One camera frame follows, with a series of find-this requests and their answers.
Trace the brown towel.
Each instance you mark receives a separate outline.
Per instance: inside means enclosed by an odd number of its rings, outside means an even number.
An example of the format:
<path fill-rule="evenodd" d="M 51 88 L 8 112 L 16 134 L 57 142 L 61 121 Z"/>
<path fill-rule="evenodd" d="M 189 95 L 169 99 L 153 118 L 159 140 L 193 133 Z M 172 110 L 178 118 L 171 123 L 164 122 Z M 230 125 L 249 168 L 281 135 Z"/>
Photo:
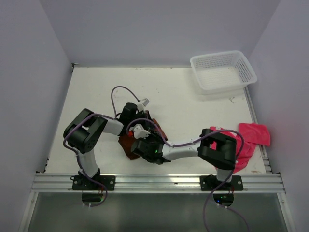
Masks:
<path fill-rule="evenodd" d="M 151 119 L 158 127 L 159 129 L 155 129 L 155 132 L 157 134 L 159 134 L 159 131 L 162 132 L 164 139 L 167 141 L 168 138 L 166 136 L 166 134 L 164 133 L 164 131 L 161 129 L 159 123 L 157 122 L 157 120 L 155 118 Z M 120 144 L 120 146 L 122 147 L 122 149 L 124 150 L 126 156 L 130 159 L 130 160 L 135 160 L 140 158 L 140 156 L 134 154 L 133 152 L 131 152 L 131 146 L 133 145 L 133 143 L 136 141 L 136 139 L 134 137 L 130 137 L 127 134 L 123 134 L 121 136 L 119 136 L 118 138 L 118 143 Z"/>

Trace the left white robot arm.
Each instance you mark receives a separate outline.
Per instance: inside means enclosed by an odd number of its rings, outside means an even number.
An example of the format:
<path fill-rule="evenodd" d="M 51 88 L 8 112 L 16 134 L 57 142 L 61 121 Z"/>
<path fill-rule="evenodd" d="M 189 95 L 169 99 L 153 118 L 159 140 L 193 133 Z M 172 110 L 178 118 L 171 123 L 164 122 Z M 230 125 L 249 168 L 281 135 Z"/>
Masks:
<path fill-rule="evenodd" d="M 63 132 L 63 146 L 75 153 L 80 168 L 79 174 L 84 177 L 83 184 L 88 189 L 97 189 L 100 184 L 100 170 L 96 163 L 94 147 L 103 133 L 118 136 L 118 143 L 125 154 L 130 159 L 137 157 L 130 151 L 136 138 L 134 135 L 127 135 L 126 128 L 131 121 L 138 118 L 151 117 L 149 111 L 142 109 L 140 104 L 129 102 L 116 118 L 96 114 L 85 108 L 66 127 Z"/>

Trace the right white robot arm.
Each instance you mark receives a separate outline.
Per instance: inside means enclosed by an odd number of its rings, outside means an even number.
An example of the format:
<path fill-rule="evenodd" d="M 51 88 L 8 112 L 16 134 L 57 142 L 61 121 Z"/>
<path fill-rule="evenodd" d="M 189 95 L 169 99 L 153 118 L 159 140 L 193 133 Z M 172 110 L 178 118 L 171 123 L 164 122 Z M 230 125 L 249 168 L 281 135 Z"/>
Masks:
<path fill-rule="evenodd" d="M 219 189 L 232 185 L 232 173 L 236 166 L 237 141 L 224 134 L 224 130 L 203 129 L 198 141 L 175 145 L 154 137 L 137 139 L 131 152 L 149 163 L 163 164 L 177 159 L 199 157 L 216 168 L 215 184 Z"/>

